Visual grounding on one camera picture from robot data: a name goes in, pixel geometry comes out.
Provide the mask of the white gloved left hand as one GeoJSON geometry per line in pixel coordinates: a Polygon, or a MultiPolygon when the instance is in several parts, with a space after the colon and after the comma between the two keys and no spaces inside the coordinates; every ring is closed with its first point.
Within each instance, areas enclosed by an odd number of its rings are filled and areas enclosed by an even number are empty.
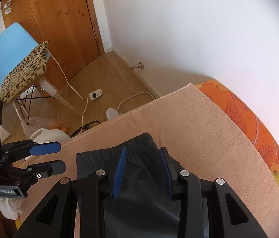
{"type": "Polygon", "coordinates": [[[16,220],[24,212],[22,199],[0,197],[0,212],[9,220],[16,220]]]}

